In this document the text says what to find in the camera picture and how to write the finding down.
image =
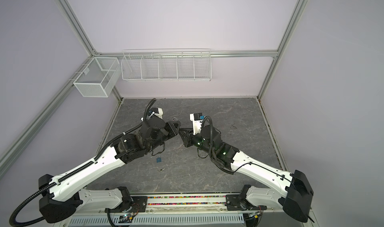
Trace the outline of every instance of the marble floor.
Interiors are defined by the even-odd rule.
[[[108,139],[140,122],[149,100],[124,100]],[[162,108],[163,119],[176,117],[182,128],[192,128],[191,113],[212,117],[222,140],[272,167],[281,168],[263,116],[254,98],[159,99],[153,107]],[[265,187],[240,173],[226,174],[209,158],[197,156],[195,147],[185,148],[179,136],[166,142],[161,162],[150,154],[114,169],[90,183],[88,189],[126,186],[132,194],[153,192],[239,192],[244,184]]]

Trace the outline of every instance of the white wall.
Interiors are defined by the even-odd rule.
[[[54,0],[0,0],[0,154],[87,58]]]
[[[297,0],[68,0],[97,51],[275,50]]]
[[[271,63],[271,57],[212,58],[211,81],[120,79],[116,87],[125,98],[257,96]]]
[[[262,103],[320,226],[383,226],[384,2],[310,0]]]
[[[26,198],[38,191],[38,179],[57,175],[92,158],[116,107],[114,96],[85,98],[73,89],[22,155],[0,180],[0,226]],[[19,222],[41,217],[38,196],[18,215]],[[34,226],[52,226],[45,220]]]

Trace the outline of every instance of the robotic arm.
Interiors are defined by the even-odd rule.
[[[165,122],[162,119],[162,109],[151,108],[155,101],[153,99],[147,105],[142,123],[113,138],[95,157],[60,175],[42,176],[39,179],[39,191],[15,209],[10,217],[10,224],[14,227],[27,226],[44,219],[48,223],[55,223],[80,209],[84,211],[105,208],[109,218],[109,212],[125,212],[134,217],[132,208],[137,204],[126,187],[103,191],[86,190],[83,187],[103,174],[153,152],[156,147],[177,134],[180,134],[185,147],[193,145],[198,152],[201,150],[208,153],[207,156],[222,171],[228,174],[243,173],[273,190],[266,196],[256,187],[245,185],[239,195],[238,210],[251,210],[260,205],[278,206],[292,218],[301,222],[308,221],[313,190],[303,173],[295,171],[292,174],[273,168],[223,142],[211,118],[204,117],[201,113],[190,115],[193,129],[181,129],[179,121]],[[140,129],[138,133],[131,134],[137,129]],[[39,201],[43,217],[24,223],[17,222],[16,216],[21,209],[40,194],[43,196]]]

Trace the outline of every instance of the wire basket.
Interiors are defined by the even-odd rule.
[[[108,97],[121,73],[117,58],[94,57],[73,84],[84,97]]]
[[[137,51],[123,50],[124,57],[121,61],[123,80],[211,80],[212,78],[209,50]]]

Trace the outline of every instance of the white wire basket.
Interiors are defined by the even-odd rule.
[[[94,57],[73,84],[84,97],[108,97],[120,74],[117,58]]]
[[[211,80],[210,51],[123,50],[122,78],[126,81]]]

